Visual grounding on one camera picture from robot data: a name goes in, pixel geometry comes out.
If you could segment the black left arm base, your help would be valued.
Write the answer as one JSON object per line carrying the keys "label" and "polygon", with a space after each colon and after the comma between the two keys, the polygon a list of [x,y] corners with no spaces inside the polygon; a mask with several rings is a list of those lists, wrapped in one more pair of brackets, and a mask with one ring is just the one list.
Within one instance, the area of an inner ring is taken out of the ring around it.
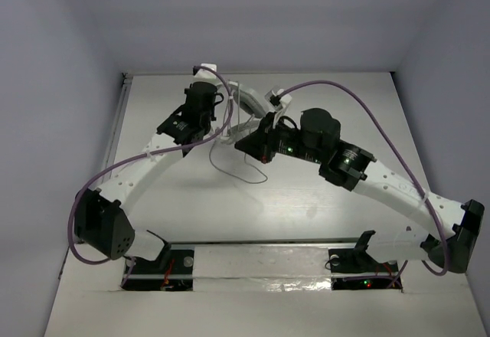
{"label": "black left arm base", "polygon": [[137,257],[127,260],[122,275],[125,291],[186,292],[193,290],[194,250],[172,249],[162,263]]}

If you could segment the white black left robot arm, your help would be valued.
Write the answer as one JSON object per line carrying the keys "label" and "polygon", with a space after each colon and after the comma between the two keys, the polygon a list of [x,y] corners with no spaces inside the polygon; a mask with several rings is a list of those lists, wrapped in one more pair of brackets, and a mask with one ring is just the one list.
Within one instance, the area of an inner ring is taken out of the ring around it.
{"label": "white black left robot arm", "polygon": [[158,126],[138,155],[111,165],[80,189],[67,226],[69,249],[77,260],[94,263],[78,252],[75,241],[81,240],[103,255],[101,263],[132,258],[144,260],[153,271],[169,265],[168,242],[149,230],[136,230],[129,214],[163,172],[222,131],[213,132],[211,124],[217,104],[233,106],[231,90],[219,92],[225,85],[204,79],[191,83],[185,89],[185,102]]}

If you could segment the white over-ear headphones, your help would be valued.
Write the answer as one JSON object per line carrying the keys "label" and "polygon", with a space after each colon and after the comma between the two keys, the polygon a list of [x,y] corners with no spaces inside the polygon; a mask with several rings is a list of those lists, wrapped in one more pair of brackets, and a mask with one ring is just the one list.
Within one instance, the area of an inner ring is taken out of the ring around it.
{"label": "white over-ear headphones", "polygon": [[217,141],[224,145],[233,145],[256,130],[260,120],[272,111],[272,107],[265,96],[260,95],[253,88],[232,80],[229,80],[227,85],[238,107],[237,123],[226,128],[226,132]]}

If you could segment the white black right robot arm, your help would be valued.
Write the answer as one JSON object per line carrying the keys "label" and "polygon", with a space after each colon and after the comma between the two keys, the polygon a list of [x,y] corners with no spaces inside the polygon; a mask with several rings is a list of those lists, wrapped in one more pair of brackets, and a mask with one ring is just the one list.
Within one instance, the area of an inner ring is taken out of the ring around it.
{"label": "white black right robot arm", "polygon": [[485,210],[481,203],[460,203],[419,190],[368,151],[341,140],[341,124],[326,110],[303,111],[298,126],[288,126],[289,121],[269,112],[234,147],[263,164],[275,154],[315,163],[327,182],[373,199],[427,232],[423,237],[400,230],[383,237],[376,230],[364,231],[352,248],[331,251],[332,271],[368,273],[397,260],[429,260],[451,273],[467,271]]}

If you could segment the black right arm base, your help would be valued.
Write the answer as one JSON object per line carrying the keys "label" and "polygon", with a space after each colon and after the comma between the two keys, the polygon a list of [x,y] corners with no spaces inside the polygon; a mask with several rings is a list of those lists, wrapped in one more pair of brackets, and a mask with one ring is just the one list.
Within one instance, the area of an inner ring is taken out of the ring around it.
{"label": "black right arm base", "polygon": [[353,247],[328,251],[324,268],[331,272],[333,290],[402,290],[397,263],[379,263],[368,253],[375,231],[365,231]]}

